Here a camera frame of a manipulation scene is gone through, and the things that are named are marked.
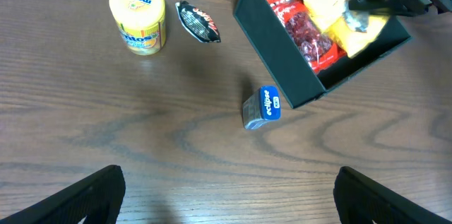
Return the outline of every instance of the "candy wrapper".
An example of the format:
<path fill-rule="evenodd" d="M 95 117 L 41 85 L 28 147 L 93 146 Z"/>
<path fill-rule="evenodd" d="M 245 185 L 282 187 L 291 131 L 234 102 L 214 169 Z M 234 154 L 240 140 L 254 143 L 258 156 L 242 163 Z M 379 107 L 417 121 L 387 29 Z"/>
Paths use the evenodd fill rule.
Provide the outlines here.
<path fill-rule="evenodd" d="M 327 69 L 345 55 L 331 38 L 320 33 L 302 0 L 267 2 L 315 73 Z"/>
<path fill-rule="evenodd" d="M 184 28 L 202 43 L 221 42 L 212 18 L 187 1 L 176 3 L 177 14 Z"/>
<path fill-rule="evenodd" d="M 352 58 L 375 41 L 388 16 L 370 16 L 365 11 L 351 11 L 349 0 L 303 0 L 311 19 L 322 33 L 342 47 Z"/>

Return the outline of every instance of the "wood grain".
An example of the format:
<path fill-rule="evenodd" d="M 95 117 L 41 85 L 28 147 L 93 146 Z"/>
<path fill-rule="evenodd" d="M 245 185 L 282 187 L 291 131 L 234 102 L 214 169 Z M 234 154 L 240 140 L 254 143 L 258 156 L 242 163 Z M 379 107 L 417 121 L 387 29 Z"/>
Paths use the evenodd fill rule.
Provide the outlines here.
<path fill-rule="evenodd" d="M 452 220 L 450 15 L 402 19 L 412 42 L 245 131 L 244 95 L 274 82 L 237 0 L 187 0 L 217 45 L 182 28 L 176 1 L 165 48 L 137 57 L 107 0 L 0 0 L 1 217 L 117 164 L 118 223 L 338 223 L 333 182 L 349 165 Z"/>

